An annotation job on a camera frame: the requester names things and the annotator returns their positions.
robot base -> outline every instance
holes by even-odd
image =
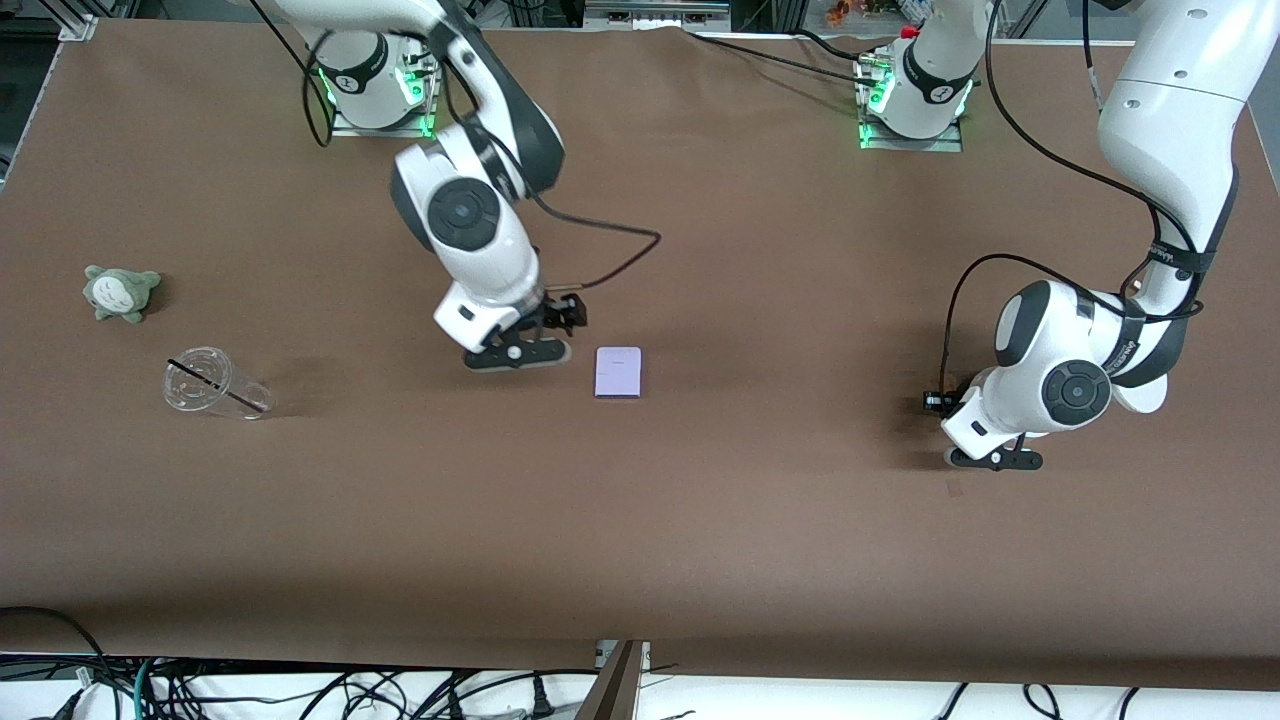
[[[884,124],[884,120],[872,111],[870,105],[882,102],[888,87],[886,79],[887,70],[892,67],[891,56],[883,54],[884,49],[872,53],[863,53],[854,61],[854,77],[872,78],[879,85],[867,87],[859,85],[854,99],[858,104],[858,145],[863,150],[915,150],[920,152],[960,152],[964,147],[960,141],[959,115],[951,120],[947,129],[937,137],[928,140],[913,140],[904,137]]]

green led light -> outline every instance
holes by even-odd
[[[416,105],[422,95],[422,86],[399,68],[396,68],[396,82],[399,83],[401,92],[404,94],[404,101]]]
[[[876,83],[876,90],[872,92],[870,110],[876,114],[884,111],[884,105],[888,104],[888,96],[893,92],[893,73],[884,73],[884,78]]]
[[[964,90],[960,91],[960,104],[956,105],[956,117],[957,118],[964,114],[964,104],[965,104],[965,100],[969,99],[969,94],[970,92],[973,92],[973,81],[969,81],[964,86]]]
[[[430,113],[417,119],[417,129],[428,140],[435,137],[435,108],[431,108]]]
[[[324,85],[324,94],[329,97],[329,104],[337,108],[338,101],[333,96],[333,87],[329,86],[329,78],[325,77],[324,70],[316,70],[316,74],[320,76],[320,83]]]

black straw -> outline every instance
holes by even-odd
[[[173,357],[169,359],[169,364],[173,365],[174,368],[178,368],[183,373],[187,373],[188,375],[200,379],[206,386],[209,386],[209,387],[211,387],[214,389],[223,389],[223,386],[215,383],[214,380],[206,378],[205,375],[201,375],[200,373],[192,370],[191,368],[183,365],[182,363],[174,360]],[[259,414],[266,413],[266,407],[259,407],[256,404],[244,400],[243,397],[236,395],[234,392],[232,392],[229,389],[227,391],[227,395],[229,395],[232,397],[232,400],[239,402],[241,405],[243,405],[246,407],[252,407],[255,413],[259,413]]]

metal frame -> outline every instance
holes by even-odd
[[[1014,40],[1021,40],[1027,37],[1030,32],[1032,26],[1039,19],[1041,13],[1048,6],[1050,0],[1032,0],[1032,4],[1023,10],[1023,14],[1014,22],[1012,27],[1009,28],[1007,36]]]
[[[573,720],[632,720],[644,661],[643,641],[616,644]]]
[[[61,28],[60,42],[83,42],[93,37],[99,18],[132,18],[138,10],[138,0],[40,0],[40,4]]]

brown table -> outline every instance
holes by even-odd
[[[1111,287],[1140,205],[982,90],[963,154],[859,151],[847,87],[678,31],[493,44],[563,132],[548,200],[666,233],[586,296],[572,364],[499,375],[431,322],[447,275],[387,195],[406,141],[314,147],[261,27],[63,51],[0,196],[0,601],[118,653],[581,666],[644,637],[689,673],[1280,685],[1280,204],[1247,117],[1167,406],[960,473],[918,407],[960,270],[1014,251]],[[1079,51],[997,58],[1030,132],[1105,167]],[[553,283],[635,247],[521,215]],[[93,322],[90,263],[164,274],[145,323]],[[974,278],[957,372],[1033,278]],[[165,357],[206,343],[278,416],[163,402]],[[645,350],[643,400],[591,397],[602,345]]]

